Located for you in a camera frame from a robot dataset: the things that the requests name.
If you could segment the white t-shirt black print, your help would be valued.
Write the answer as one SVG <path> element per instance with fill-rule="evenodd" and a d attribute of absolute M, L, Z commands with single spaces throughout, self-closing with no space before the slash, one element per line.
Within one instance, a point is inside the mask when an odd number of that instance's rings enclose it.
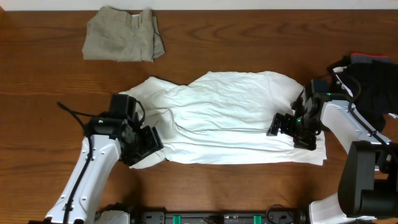
<path fill-rule="evenodd" d="M 302 88 L 276 72 L 209 72 L 188 85 L 150 77 L 127 94 L 141 102 L 139 113 L 164 146 L 136 167 L 162 161 L 320 166 L 326 159 L 324 135 L 317 137 L 313 151 L 296 148 L 288 135 L 267 135 L 274 115 L 291 113 Z"/>

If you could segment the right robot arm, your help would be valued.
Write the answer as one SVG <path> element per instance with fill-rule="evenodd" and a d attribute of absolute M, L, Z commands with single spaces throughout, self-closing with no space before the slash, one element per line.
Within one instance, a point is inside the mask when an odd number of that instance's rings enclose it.
<path fill-rule="evenodd" d="M 293 114 L 274 115 L 268 136 L 286 134 L 294 146 L 315 150 L 329 131 L 345 149 L 337 193 L 312 202 L 301 223 L 354 223 L 397 217 L 397 144 L 356 109 L 349 95 L 332 93 L 325 80 L 312 80 L 291 104 Z"/>

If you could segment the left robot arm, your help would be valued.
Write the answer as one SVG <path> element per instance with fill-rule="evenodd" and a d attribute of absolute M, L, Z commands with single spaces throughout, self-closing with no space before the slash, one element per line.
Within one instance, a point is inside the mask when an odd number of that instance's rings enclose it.
<path fill-rule="evenodd" d="M 82 123 L 83 142 L 75 168 L 44 224 L 132 223 L 132 210 L 120 203 L 97 211 L 114 165 L 133 166 L 163 148 L 155 127 L 144 126 L 142 103 L 125 94 L 111 97 L 109 110 Z"/>

